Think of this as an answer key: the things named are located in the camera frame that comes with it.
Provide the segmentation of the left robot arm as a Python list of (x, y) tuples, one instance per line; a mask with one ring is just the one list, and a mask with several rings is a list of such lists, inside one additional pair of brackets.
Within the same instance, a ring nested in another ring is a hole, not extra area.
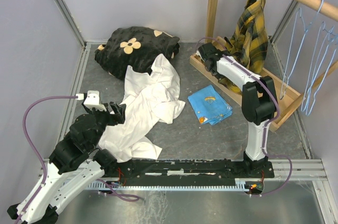
[(8, 208), (11, 219), (23, 223), (56, 223), (59, 214), (90, 183), (112, 176), (117, 160), (97, 150), (107, 126), (125, 122), (126, 105), (114, 102), (87, 108), (70, 126), (49, 157), (46, 171), (27, 198)]

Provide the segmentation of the yellow plaid shirt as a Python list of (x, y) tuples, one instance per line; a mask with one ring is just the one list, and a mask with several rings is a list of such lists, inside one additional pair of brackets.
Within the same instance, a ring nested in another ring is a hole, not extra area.
[(260, 74), (267, 56), (268, 35), (265, 28), (266, 0), (247, 0), (231, 38), (225, 48), (242, 66)]

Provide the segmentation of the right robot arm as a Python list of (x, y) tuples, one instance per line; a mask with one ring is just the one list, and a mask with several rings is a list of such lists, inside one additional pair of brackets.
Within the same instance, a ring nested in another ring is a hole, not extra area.
[(242, 93), (241, 110), (248, 121), (248, 143), (243, 153), (242, 170), (246, 176), (254, 177), (268, 163), (269, 126), (279, 114), (274, 81), (270, 76), (261, 77), (251, 72), (228, 51), (221, 51), (211, 43), (200, 46), (196, 53), (208, 72), (229, 79)]

